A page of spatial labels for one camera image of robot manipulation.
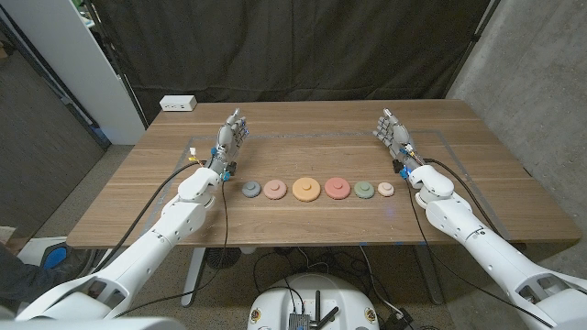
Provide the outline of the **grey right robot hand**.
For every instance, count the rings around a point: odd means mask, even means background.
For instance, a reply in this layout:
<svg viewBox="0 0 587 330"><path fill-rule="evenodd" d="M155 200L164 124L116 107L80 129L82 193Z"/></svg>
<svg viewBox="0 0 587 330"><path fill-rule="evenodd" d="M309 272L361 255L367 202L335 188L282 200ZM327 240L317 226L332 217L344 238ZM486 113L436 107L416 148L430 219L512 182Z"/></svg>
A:
<svg viewBox="0 0 587 330"><path fill-rule="evenodd" d="M393 171L403 179L407 180L413 170L425 164L409 131L389 108L383 109L383 116L379 117L372 134L389 149L393 158Z"/></svg>

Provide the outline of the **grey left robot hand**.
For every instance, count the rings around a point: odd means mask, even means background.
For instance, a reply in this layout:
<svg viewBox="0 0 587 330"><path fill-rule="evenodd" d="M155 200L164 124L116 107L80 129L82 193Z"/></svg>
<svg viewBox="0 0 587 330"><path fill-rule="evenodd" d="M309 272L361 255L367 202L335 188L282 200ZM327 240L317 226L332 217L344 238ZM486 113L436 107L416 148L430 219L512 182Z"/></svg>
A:
<svg viewBox="0 0 587 330"><path fill-rule="evenodd" d="M249 135L246 117L236 108L216 136L216 145L211 150L211 157L206 167L216 172L222 181L227 181L236 171L236 158L245 139Z"/></svg>

